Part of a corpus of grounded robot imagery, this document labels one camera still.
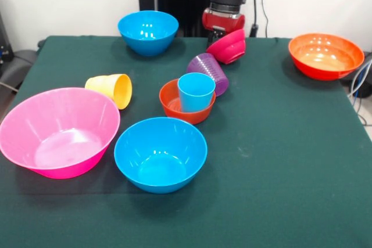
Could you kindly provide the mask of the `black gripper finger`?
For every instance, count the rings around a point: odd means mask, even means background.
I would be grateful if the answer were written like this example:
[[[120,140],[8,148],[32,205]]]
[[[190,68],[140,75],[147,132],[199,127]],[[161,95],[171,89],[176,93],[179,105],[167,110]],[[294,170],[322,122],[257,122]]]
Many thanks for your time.
[[[219,31],[218,30],[209,31],[207,46],[211,46],[211,44],[214,43],[215,40],[217,40],[218,38],[219,38]]]

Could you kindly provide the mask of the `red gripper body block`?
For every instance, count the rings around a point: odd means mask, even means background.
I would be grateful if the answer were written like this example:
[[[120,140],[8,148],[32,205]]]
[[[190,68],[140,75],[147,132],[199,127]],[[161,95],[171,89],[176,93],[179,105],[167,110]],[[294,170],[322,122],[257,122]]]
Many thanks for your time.
[[[206,8],[202,15],[202,24],[210,31],[236,31],[244,28],[245,16],[240,13],[223,13]]]

